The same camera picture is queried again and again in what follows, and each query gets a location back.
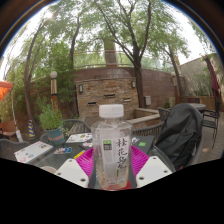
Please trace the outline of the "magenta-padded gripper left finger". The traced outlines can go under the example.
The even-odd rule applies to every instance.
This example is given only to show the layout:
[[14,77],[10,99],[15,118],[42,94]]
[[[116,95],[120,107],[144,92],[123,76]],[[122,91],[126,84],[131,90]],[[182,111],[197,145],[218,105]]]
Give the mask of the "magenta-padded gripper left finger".
[[89,188],[93,164],[93,149],[90,148],[76,159],[67,159],[56,171],[56,175],[83,188]]

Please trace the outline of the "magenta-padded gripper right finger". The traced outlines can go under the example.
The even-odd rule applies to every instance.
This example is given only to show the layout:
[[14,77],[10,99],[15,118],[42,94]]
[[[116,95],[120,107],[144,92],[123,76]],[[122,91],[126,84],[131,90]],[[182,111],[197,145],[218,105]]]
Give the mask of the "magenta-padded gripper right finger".
[[173,164],[157,147],[149,154],[132,147],[128,188],[136,189],[173,173]]

